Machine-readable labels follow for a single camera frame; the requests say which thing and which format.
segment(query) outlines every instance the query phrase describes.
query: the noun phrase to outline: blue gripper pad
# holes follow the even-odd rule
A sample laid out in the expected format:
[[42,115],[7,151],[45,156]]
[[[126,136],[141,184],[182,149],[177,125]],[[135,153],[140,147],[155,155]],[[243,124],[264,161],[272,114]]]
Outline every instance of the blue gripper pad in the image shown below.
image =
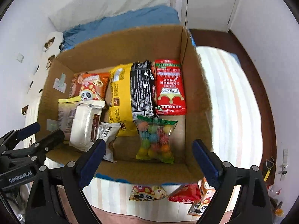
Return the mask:
[[223,173],[221,160],[215,153],[210,152],[200,139],[193,142],[192,151],[209,185],[218,189]]
[[76,172],[79,177],[79,187],[88,186],[95,175],[104,155],[106,143],[102,139],[96,140],[88,152],[85,152],[77,160]]
[[39,123],[35,122],[29,126],[26,126],[22,129],[20,129],[17,133],[17,139],[23,141],[26,138],[39,132],[39,130],[40,130],[40,125],[39,125]]

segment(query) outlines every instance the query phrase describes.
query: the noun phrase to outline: screw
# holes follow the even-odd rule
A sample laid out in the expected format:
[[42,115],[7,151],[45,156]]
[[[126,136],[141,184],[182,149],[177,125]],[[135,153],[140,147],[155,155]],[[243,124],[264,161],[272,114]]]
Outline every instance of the screw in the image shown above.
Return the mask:
[[68,163],[68,167],[73,167],[73,166],[75,166],[75,162],[74,161],[70,161],[69,163]]
[[227,161],[224,161],[224,162],[223,162],[223,166],[224,166],[224,167],[230,167],[231,164],[230,164],[229,162],[227,162]]
[[39,167],[39,170],[40,170],[40,171],[45,171],[45,170],[46,170],[46,166],[45,166],[45,165],[40,166],[40,167]]
[[252,169],[253,169],[254,171],[256,171],[256,172],[257,172],[257,171],[259,170],[259,167],[258,167],[258,166],[256,166],[256,165],[253,165],[253,166],[252,166]]

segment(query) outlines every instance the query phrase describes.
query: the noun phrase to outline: yellow snack package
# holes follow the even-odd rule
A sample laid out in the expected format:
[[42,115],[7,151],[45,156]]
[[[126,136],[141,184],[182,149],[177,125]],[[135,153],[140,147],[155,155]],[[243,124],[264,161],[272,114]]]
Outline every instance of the yellow snack package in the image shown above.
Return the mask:
[[135,136],[138,134],[131,108],[131,67],[132,63],[119,65],[110,72],[112,102],[109,108],[109,122],[120,123],[116,136]]

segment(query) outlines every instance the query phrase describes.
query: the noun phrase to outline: white pillow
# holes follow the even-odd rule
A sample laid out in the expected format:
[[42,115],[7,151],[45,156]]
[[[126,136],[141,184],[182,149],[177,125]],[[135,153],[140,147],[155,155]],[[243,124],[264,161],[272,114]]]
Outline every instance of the white pillow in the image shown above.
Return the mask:
[[175,7],[175,0],[73,0],[49,18],[63,32],[78,24],[157,5]]

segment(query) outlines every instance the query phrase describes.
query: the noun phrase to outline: yellow key tag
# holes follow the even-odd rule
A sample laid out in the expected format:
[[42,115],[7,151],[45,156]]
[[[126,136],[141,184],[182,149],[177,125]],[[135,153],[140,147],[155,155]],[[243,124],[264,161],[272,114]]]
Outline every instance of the yellow key tag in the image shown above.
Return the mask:
[[270,170],[268,170],[267,173],[266,173],[266,176],[265,176],[265,178],[264,178],[264,181],[265,181],[265,182],[267,181],[267,179],[268,179],[268,177],[269,177],[269,174],[270,174]]

